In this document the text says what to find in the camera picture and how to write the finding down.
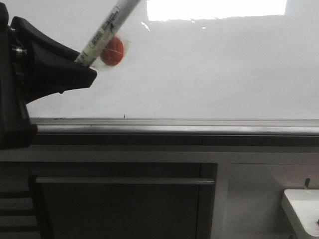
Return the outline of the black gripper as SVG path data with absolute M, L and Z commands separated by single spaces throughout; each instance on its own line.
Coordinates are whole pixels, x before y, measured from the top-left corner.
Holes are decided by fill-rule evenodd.
M 39 31 L 22 17 L 11 22 L 13 39 L 26 50 L 19 61 L 24 81 L 23 93 L 16 81 L 9 41 L 9 14 L 0 4 L 0 148 L 29 147 L 37 133 L 26 109 L 27 103 L 69 90 L 91 87 L 97 72 L 75 62 L 79 53 Z

